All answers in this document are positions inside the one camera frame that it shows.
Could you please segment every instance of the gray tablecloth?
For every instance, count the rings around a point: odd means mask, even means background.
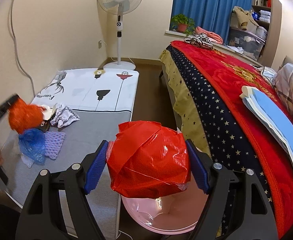
[[[66,133],[66,139],[56,160],[46,158],[44,165],[34,164],[29,169],[21,160],[18,146],[18,134],[11,132],[2,150],[4,169],[9,178],[8,189],[11,197],[23,205],[28,192],[42,169],[51,173],[64,171],[73,163],[95,152],[102,140],[114,141],[118,133],[118,124],[130,121],[131,112],[80,112],[75,111],[80,120],[59,131]],[[110,176],[105,167],[98,186],[89,195],[88,203],[92,213],[106,239],[115,239],[117,233],[117,214],[119,194],[110,188]],[[60,191],[62,212],[68,232],[75,234],[64,191]]]

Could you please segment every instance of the red plastic package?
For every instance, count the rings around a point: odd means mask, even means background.
[[[9,124],[19,134],[27,129],[38,127],[43,121],[42,107],[27,105],[19,98],[9,109]]]
[[[107,160],[111,188],[128,198],[158,198],[181,192],[190,181],[182,133],[157,122],[119,125]]]

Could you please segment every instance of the standing fan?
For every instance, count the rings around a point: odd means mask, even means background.
[[[121,68],[127,70],[134,70],[135,65],[130,62],[121,61],[121,38],[123,30],[123,14],[127,14],[135,10],[141,0],[98,0],[100,6],[108,13],[117,15],[117,55],[118,61],[111,62],[104,66],[104,68]]]

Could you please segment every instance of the blue curtain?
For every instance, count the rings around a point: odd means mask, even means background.
[[[172,16],[182,13],[193,18],[196,27],[219,34],[226,43],[233,7],[251,10],[251,5],[252,0],[173,0]]]

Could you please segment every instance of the fan pole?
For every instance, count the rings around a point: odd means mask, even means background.
[[[121,65],[121,38],[122,38],[122,30],[123,30],[123,4],[119,4],[118,8],[118,16],[117,16],[117,37],[118,37],[118,47],[117,47],[117,53],[118,53],[118,65]]]

